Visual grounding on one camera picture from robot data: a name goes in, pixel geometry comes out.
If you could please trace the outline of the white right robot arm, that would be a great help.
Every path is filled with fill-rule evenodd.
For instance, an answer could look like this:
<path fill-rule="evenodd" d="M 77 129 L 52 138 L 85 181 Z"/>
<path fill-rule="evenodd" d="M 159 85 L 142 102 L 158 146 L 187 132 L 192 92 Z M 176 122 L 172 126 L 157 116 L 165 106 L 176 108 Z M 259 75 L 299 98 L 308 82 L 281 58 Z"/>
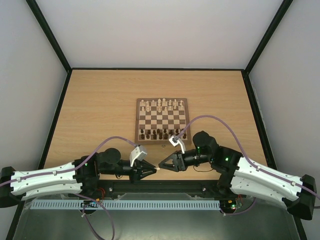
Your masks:
<path fill-rule="evenodd" d="M 205 131 L 193 136 L 195 148 L 191 150 L 186 150 L 184 143 L 176 137 L 168 130 L 145 130 L 141 136 L 142 140 L 170 141 L 173 146 L 181 147 L 159 163 L 161 169 L 180 172 L 189 166 L 209 163 L 220 174 L 216 187 L 221 195 L 247 195 L 262 199 L 297 218 L 312 220 L 317 192 L 312 176 L 293 176 L 263 166 L 245 158 L 241 152 L 218 145 L 216 139 Z"/>

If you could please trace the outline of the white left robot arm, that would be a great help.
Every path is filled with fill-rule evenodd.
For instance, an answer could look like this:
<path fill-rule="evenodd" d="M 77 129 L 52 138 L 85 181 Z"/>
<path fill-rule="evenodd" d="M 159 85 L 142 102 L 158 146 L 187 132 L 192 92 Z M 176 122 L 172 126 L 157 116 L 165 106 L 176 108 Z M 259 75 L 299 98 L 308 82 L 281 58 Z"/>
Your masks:
<path fill-rule="evenodd" d="M 21 201 L 55 194 L 96 195 L 100 175 L 128 176 L 131 182 L 157 172 L 145 161 L 146 151 L 137 146 L 129 160 L 123 160 L 116 148 L 108 148 L 92 156 L 83 156 L 57 167 L 35 171 L 16 171 L 4 167 L 0 171 L 0 206 L 8 208 Z"/>

